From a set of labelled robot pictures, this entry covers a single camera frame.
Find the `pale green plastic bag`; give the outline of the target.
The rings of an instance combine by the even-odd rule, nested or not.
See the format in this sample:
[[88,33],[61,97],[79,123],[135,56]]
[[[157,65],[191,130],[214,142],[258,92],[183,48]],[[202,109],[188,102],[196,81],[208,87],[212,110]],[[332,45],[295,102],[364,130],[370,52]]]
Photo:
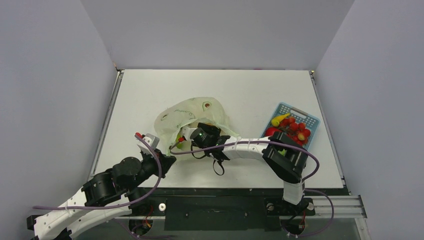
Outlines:
[[153,127],[169,155],[169,147],[176,142],[181,128],[195,128],[198,123],[218,127],[224,135],[239,136],[230,128],[230,118],[224,107],[213,97],[189,98],[169,107],[157,116]]

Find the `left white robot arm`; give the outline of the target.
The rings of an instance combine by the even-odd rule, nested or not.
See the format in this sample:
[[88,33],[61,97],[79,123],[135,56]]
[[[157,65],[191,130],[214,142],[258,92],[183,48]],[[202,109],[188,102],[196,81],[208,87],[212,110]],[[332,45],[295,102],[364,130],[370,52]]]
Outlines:
[[62,205],[43,215],[30,215],[26,227],[35,240],[72,240],[82,232],[113,218],[143,215],[149,209],[149,195],[140,185],[151,176],[165,177],[176,162],[160,150],[142,153],[142,160],[126,157],[96,174]]

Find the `green fake apple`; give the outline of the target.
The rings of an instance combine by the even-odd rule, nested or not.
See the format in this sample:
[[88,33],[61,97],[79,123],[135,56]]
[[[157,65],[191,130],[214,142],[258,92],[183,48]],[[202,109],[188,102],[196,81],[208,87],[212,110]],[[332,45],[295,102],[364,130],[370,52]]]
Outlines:
[[288,150],[287,150],[287,149],[278,150],[277,152],[278,152],[281,156],[283,156],[283,157],[287,157],[287,153],[288,153]]

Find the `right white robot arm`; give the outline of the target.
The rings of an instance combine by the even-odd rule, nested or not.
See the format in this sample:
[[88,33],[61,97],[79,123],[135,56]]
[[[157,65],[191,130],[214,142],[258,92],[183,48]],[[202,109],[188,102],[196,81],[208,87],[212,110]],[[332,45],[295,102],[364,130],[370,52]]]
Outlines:
[[284,133],[276,132],[268,137],[249,139],[220,135],[219,130],[207,130],[199,126],[183,136],[219,164],[233,159],[264,161],[283,180],[283,209],[294,214],[302,207],[302,172],[308,155],[304,148]]

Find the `red fake apple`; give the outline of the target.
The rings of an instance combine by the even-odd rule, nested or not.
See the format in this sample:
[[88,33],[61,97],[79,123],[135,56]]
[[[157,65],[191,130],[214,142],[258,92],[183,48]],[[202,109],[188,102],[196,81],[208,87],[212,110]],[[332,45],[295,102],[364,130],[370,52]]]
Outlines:
[[265,137],[271,137],[273,136],[275,133],[281,133],[282,131],[277,128],[277,127],[269,127],[265,130],[264,132],[264,136]]

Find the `small green fake fruit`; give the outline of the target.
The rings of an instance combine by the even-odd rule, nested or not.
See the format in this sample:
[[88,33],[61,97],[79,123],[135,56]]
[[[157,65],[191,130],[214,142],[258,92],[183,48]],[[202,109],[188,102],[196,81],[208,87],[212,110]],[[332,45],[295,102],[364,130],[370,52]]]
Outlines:
[[177,141],[177,144],[176,144],[176,147],[178,148],[178,149],[182,149],[183,148],[183,145],[184,145],[184,142],[186,141],[185,140],[185,138],[179,133],[178,135],[177,135],[177,137],[176,137],[176,141]]

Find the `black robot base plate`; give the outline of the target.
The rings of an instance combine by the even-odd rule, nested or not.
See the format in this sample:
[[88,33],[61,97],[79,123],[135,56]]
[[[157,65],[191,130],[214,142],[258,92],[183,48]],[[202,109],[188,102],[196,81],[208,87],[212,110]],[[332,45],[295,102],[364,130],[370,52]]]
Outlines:
[[122,218],[131,227],[163,220],[166,231],[280,231],[315,214],[311,197],[292,206],[281,188],[159,188]]

